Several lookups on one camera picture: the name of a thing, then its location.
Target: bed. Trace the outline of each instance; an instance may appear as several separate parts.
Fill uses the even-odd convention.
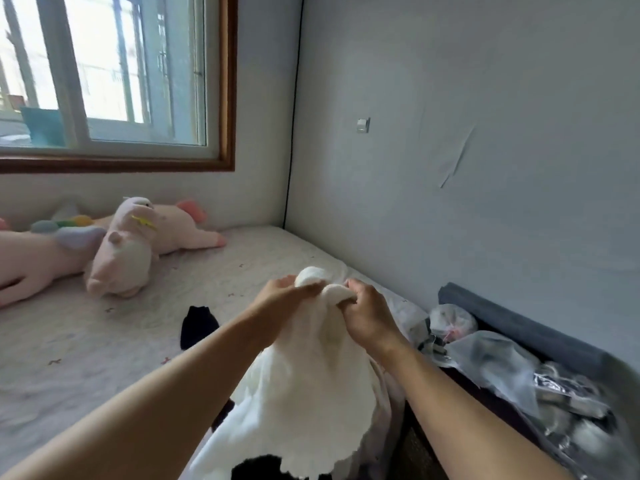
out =
[[[74,277],[0,310],[0,474],[180,354],[189,306],[208,306],[222,324],[268,279],[306,266],[323,267],[336,281],[370,281],[279,228],[237,228],[225,235],[224,249],[160,259],[148,287],[134,298],[92,299]],[[377,288],[401,328],[424,322],[425,311]]]

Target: person's left arm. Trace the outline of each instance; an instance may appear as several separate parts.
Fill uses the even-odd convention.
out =
[[[175,480],[255,357],[305,298],[295,276],[9,470],[1,480]]]

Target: brown wooden window frame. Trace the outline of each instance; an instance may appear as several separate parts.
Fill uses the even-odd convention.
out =
[[[16,155],[0,147],[0,174],[233,171],[236,163],[236,68],[238,0],[219,0],[220,98],[218,158],[117,158],[60,153]]]

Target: white wall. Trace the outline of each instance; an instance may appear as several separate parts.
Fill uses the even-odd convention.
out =
[[[453,281],[640,371],[639,18],[305,0],[287,228],[425,308]]]
[[[76,198],[92,216],[123,196],[193,197],[220,228],[281,225],[287,190],[301,0],[239,0],[236,171],[115,175],[0,175],[0,216],[26,226]]]

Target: person's left hand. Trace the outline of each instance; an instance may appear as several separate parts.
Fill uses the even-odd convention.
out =
[[[321,282],[295,287],[295,281],[295,274],[270,280],[247,308],[247,312],[256,318],[260,338],[264,340],[263,348],[274,343],[302,300],[317,296],[326,286]]]

